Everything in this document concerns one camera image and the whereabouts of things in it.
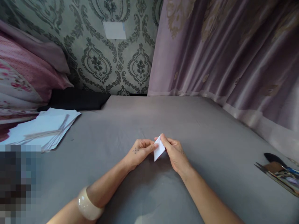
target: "mattress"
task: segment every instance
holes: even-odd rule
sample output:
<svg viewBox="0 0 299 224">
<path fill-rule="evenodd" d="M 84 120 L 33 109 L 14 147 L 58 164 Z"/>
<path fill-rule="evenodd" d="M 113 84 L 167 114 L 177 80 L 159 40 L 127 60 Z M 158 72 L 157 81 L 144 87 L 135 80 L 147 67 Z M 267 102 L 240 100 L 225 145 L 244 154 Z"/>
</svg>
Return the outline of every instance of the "mattress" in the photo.
<svg viewBox="0 0 299 224">
<path fill-rule="evenodd" d="M 202 97 L 111 96 L 82 111 L 55 151 L 41 155 L 41 198 L 32 223 L 46 223 L 120 161 L 138 138 L 165 133 L 245 223 L 299 223 L 299 199 L 254 166 L 263 153 L 286 157 L 213 101 Z M 203 223 L 168 155 L 150 155 L 122 182 L 99 223 Z"/>
</svg>

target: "wall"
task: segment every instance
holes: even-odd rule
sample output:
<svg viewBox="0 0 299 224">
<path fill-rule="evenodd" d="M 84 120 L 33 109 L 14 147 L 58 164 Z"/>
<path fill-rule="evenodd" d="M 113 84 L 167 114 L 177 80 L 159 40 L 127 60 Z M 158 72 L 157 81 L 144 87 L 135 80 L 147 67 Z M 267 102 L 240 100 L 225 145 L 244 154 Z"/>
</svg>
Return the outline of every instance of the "wall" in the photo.
<svg viewBox="0 0 299 224">
<path fill-rule="evenodd" d="M 1 0 L 0 19 L 65 52 L 75 87 L 147 93 L 163 0 Z M 102 21 L 123 22 L 126 40 Z"/>
</svg>

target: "right hand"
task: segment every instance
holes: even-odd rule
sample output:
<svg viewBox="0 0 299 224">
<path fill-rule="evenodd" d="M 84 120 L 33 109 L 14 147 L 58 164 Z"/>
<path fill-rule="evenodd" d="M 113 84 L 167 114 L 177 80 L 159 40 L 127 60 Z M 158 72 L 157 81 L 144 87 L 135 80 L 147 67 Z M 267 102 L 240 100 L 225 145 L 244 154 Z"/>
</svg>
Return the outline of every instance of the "right hand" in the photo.
<svg viewBox="0 0 299 224">
<path fill-rule="evenodd" d="M 179 175 L 186 173 L 192 166 L 183 151 L 181 143 L 177 140 L 166 138 L 164 134 L 161 134 L 161 141 L 167 150 L 174 171 Z"/>
</svg>

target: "gray sheet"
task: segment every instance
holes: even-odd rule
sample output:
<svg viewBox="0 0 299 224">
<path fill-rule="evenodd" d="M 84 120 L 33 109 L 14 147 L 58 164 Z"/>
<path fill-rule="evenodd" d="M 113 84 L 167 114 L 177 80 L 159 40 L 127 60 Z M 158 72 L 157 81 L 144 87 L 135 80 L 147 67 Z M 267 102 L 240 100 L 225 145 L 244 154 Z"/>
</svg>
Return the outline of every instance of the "gray sheet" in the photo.
<svg viewBox="0 0 299 224">
<path fill-rule="evenodd" d="M 165 133 L 219 197 L 246 223 L 299 223 L 299 199 L 255 166 L 264 152 L 287 158 L 214 102 L 201 97 L 111 96 L 102 110 L 82 112 L 56 151 L 42 154 L 41 205 L 46 223 L 112 168 L 137 138 Z M 167 154 L 131 172 L 99 223 L 203 223 Z"/>
</svg>

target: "cream bangle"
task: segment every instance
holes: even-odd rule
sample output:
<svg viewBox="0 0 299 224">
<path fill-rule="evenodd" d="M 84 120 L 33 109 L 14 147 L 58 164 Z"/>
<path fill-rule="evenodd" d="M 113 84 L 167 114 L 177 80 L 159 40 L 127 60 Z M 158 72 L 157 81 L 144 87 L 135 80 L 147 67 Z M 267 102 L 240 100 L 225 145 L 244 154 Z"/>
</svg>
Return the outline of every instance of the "cream bangle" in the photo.
<svg viewBox="0 0 299 224">
<path fill-rule="evenodd" d="M 88 220 L 98 219 L 104 212 L 104 208 L 96 207 L 88 198 L 87 187 L 83 188 L 78 195 L 78 208 L 80 213 Z"/>
</svg>

